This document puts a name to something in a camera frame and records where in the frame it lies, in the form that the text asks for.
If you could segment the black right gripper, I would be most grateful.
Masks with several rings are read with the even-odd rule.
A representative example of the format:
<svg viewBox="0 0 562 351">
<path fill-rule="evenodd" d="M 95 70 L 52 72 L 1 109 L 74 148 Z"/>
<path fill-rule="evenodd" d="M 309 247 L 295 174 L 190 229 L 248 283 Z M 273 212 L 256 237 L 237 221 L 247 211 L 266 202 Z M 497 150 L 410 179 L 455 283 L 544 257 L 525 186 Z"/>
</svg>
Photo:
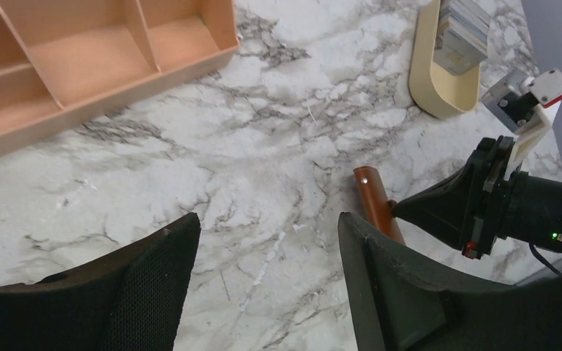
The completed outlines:
<svg viewBox="0 0 562 351">
<path fill-rule="evenodd" d="M 466 165 L 445 180 L 391 207 L 409 222 L 462 255 L 478 260 L 490 254 L 506 208 L 507 166 L 512 137 L 484 138 Z"/>
</svg>

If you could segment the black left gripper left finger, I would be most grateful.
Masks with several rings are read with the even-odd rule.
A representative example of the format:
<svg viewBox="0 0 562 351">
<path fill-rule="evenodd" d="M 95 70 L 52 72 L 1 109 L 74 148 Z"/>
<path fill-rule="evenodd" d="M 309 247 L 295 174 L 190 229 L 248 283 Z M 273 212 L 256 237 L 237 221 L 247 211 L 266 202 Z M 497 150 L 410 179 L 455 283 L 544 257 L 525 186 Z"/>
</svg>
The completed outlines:
<svg viewBox="0 0 562 351">
<path fill-rule="evenodd" d="M 172 350 L 197 214 L 34 284 L 0 286 L 0 350 Z"/>
</svg>

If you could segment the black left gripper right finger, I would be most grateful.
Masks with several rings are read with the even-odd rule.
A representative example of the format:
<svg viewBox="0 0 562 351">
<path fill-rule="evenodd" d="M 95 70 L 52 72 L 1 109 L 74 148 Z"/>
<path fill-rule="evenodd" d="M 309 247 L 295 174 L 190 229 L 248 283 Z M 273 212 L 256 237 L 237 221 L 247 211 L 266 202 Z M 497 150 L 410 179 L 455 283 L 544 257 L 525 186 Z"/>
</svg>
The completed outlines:
<svg viewBox="0 0 562 351">
<path fill-rule="evenodd" d="M 360 350 L 562 350 L 562 275 L 501 284 L 434 261 L 349 212 L 337 230 Z"/>
</svg>

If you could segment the brown leather card holder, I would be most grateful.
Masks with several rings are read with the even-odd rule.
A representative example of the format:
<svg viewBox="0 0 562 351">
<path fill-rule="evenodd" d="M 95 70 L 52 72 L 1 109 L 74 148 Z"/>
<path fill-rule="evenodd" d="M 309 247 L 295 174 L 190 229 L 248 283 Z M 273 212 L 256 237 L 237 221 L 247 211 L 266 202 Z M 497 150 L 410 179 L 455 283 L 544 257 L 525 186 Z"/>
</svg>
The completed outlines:
<svg viewBox="0 0 562 351">
<path fill-rule="evenodd" d="M 391 212 L 391 202 L 378 170 L 370 166 L 355 168 L 353 174 L 368 222 L 385 236 L 405 245 L 400 227 Z"/>
</svg>

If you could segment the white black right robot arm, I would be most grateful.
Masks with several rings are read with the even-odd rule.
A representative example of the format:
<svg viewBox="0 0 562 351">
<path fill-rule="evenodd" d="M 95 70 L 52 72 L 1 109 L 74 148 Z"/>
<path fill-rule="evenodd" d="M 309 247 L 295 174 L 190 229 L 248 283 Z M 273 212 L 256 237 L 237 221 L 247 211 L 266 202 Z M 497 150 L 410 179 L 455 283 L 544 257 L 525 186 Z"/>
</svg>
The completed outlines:
<svg viewBox="0 0 562 351">
<path fill-rule="evenodd" d="M 508 237 L 562 254 L 562 182 L 506 169 L 512 137 L 485 137 L 465 165 L 392 208 L 462 255 L 479 259 Z"/>
</svg>

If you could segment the beige oval card tray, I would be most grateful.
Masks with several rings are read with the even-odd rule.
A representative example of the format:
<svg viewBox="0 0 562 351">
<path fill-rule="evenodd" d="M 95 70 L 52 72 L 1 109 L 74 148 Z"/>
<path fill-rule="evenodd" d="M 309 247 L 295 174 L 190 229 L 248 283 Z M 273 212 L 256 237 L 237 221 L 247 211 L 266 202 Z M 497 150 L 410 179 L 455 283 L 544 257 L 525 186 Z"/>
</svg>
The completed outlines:
<svg viewBox="0 0 562 351">
<path fill-rule="evenodd" d="M 433 61 L 439 1 L 424 5 L 418 14 L 409 71 L 413 101 L 439 119 L 472 111 L 479 101 L 480 67 L 453 75 Z"/>
</svg>

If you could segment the orange plastic desk organizer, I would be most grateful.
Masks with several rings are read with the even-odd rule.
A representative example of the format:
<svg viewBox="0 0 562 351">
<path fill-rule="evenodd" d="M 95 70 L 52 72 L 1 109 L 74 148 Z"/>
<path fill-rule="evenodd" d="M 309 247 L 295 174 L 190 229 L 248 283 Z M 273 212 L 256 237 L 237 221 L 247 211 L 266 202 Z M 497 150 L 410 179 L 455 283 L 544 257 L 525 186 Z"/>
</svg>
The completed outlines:
<svg viewBox="0 0 562 351">
<path fill-rule="evenodd" d="M 222 69 L 232 1 L 0 1 L 0 156 Z"/>
</svg>

